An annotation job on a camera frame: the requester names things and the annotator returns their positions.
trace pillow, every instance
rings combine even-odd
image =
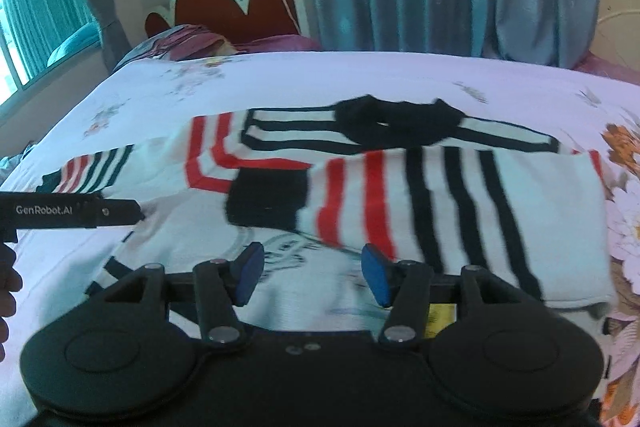
[[[60,60],[60,58],[77,53],[99,39],[100,35],[98,35],[98,28],[95,23],[89,22],[85,24],[53,50],[49,55],[49,60],[47,60],[47,67]]]
[[[140,58],[180,61],[236,53],[236,49],[222,35],[209,31],[206,26],[181,24],[140,42],[123,57],[113,73]]]
[[[625,68],[618,64],[613,64],[604,58],[596,57],[596,55],[591,52],[588,52],[584,58],[578,62],[574,71],[597,74],[598,76],[605,76],[607,78],[615,78],[616,80],[621,80],[628,84],[640,86],[640,71]]]

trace sweater cuff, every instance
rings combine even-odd
[[[294,231],[296,213],[305,206],[306,176],[306,170],[239,169],[226,198],[226,219],[238,227]]]

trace bed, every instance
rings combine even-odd
[[[225,3],[235,7],[221,8]],[[145,28],[153,36],[185,23],[204,24],[232,43],[291,33],[309,36],[305,0],[170,0],[168,9],[149,14]],[[587,291],[583,302],[566,303],[562,311],[596,336],[611,357],[599,390],[602,420],[612,427],[637,425],[640,90],[628,82],[500,60],[394,52],[274,52],[188,62],[145,58],[110,76],[66,115],[2,190],[33,191],[44,174],[70,158],[169,136],[199,115],[330,105],[364,94],[416,103],[440,98],[465,114],[526,126],[575,151],[600,154],[610,254],[603,257],[600,273],[601,279],[612,280],[616,295],[610,301],[617,297],[619,304],[603,307],[590,301]],[[19,235],[15,268],[24,288],[16,294],[17,314],[8,319],[7,356],[0,364],[0,425],[21,425],[35,413],[18,368],[25,341],[84,299],[88,282],[131,230],[30,230]],[[579,256],[567,263],[577,272],[583,268]],[[286,315],[291,304],[283,295],[274,306]],[[612,335],[600,334],[605,314]],[[352,327],[350,317],[342,314],[330,327]],[[189,334],[198,334],[179,317],[173,320]]]

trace flower print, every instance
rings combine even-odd
[[[600,100],[588,87],[586,87],[584,91],[576,94],[576,96],[591,105],[591,107],[598,107],[602,103],[602,100]]]
[[[610,382],[602,400],[600,420],[608,422],[605,425],[622,427],[629,425],[636,417],[640,399],[640,339],[637,320],[627,323],[615,336],[610,354]]]
[[[120,108],[124,105],[124,103],[115,103],[110,105],[106,109],[102,109],[98,111],[94,116],[94,121],[92,122],[89,129],[84,131],[84,137],[91,136],[92,134],[98,133],[100,130],[105,129],[109,126],[109,121],[111,118],[118,114]]]
[[[476,89],[475,87],[465,86],[465,84],[463,84],[462,82],[455,82],[454,85],[458,86],[469,96],[472,96],[474,99],[478,100],[478,102],[487,103],[484,93]]]
[[[606,202],[609,254],[622,262],[625,279],[640,294],[640,184],[630,182],[612,194],[613,201]]]
[[[217,68],[220,64],[224,64],[228,60],[228,57],[208,57],[204,60],[205,68]]]
[[[602,137],[611,147],[609,160],[640,178],[640,136],[624,125],[609,123]]]

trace handheld device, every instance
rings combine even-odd
[[[95,229],[135,225],[144,216],[137,201],[92,194],[0,192],[0,241],[17,243],[20,229]]]
[[[375,338],[242,323],[234,306],[263,267],[260,243],[190,273],[147,264],[35,333],[20,356],[28,427],[598,425],[597,343],[481,267],[437,275],[366,245],[364,278],[391,308]],[[169,302],[195,306],[200,339],[168,322]],[[432,303],[458,320],[426,339]]]

